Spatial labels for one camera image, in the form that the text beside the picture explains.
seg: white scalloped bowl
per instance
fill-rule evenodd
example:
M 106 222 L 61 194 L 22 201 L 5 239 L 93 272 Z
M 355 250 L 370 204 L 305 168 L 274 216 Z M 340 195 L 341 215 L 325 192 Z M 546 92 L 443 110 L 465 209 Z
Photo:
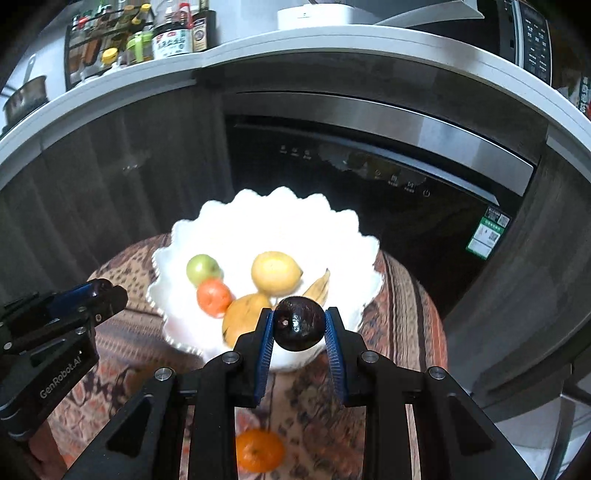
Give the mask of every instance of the white scalloped bowl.
M 196 289 L 186 276 L 187 262 L 197 254 L 216 259 L 224 283 L 240 298 L 256 292 L 251 265 L 258 254 L 270 250 L 292 256 L 303 270 L 293 295 L 304 293 L 328 268 L 324 308 L 337 307 L 345 328 L 359 328 L 363 309 L 384 280 L 374 270 L 378 240 L 359 233 L 354 211 L 335 212 L 321 194 L 299 199 L 290 189 L 280 187 L 265 197 L 242 190 L 228 204 L 211 200 L 196 220 L 174 224 L 170 246 L 152 256 L 158 278 L 147 291 L 148 301 L 164 316 L 166 341 L 206 362 L 231 350 L 222 338 L 222 320 L 197 305 Z M 271 369 L 303 367 L 325 347 L 324 339 L 304 352 L 289 352 L 275 344 Z

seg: table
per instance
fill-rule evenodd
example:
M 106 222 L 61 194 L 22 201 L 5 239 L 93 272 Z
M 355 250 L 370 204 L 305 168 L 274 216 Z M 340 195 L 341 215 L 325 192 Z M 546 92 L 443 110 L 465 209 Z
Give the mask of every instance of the table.
M 145 300 L 155 280 L 152 254 L 170 243 L 159 235 L 131 245 L 95 271 L 125 287 L 125 310 L 96 328 L 99 363 L 72 389 L 49 418 L 66 463 L 71 465 L 141 384 L 161 366 L 184 373 L 202 366 L 193 355 L 166 344 L 163 320 Z M 398 365 L 423 371 L 447 367 L 446 340 L 428 294 L 393 257 L 380 252 L 375 268 L 384 275 L 378 296 L 363 312 L 360 333 L 368 348 Z M 286 456 L 261 480 L 345 480 L 359 478 L 363 461 L 365 409 L 340 408 L 332 393 L 326 353 L 297 372 L 270 374 L 267 394 L 254 411 L 239 411 L 237 427 L 270 429 L 282 438 Z M 189 438 L 188 418 L 185 437 Z M 419 478 L 414 419 L 409 414 L 413 477 Z M 187 442 L 181 478 L 187 472 Z M 256 475 L 242 474 L 243 479 Z

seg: bottle label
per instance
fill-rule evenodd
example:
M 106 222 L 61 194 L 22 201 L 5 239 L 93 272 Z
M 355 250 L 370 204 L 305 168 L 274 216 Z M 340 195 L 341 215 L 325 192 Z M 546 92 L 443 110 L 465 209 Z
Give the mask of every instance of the bottle label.
M 161 33 L 152 39 L 154 60 L 193 51 L 193 37 L 186 28 Z
M 193 25 L 193 51 L 207 50 L 207 18 L 198 18 Z

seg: control button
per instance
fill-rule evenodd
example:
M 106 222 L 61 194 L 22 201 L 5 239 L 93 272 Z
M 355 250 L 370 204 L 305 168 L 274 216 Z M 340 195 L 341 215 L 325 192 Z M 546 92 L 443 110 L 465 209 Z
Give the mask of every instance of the control button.
M 415 187 L 416 185 L 413 182 L 408 181 L 407 184 L 404 186 L 404 190 L 410 193 L 414 193 Z

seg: lemon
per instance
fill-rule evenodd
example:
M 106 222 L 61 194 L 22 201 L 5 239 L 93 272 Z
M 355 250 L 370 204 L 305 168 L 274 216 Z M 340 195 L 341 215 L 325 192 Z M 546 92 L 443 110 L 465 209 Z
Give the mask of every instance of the lemon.
M 283 252 L 261 253 L 251 268 L 252 281 L 258 290 L 271 297 L 292 293 L 302 273 L 296 261 Z

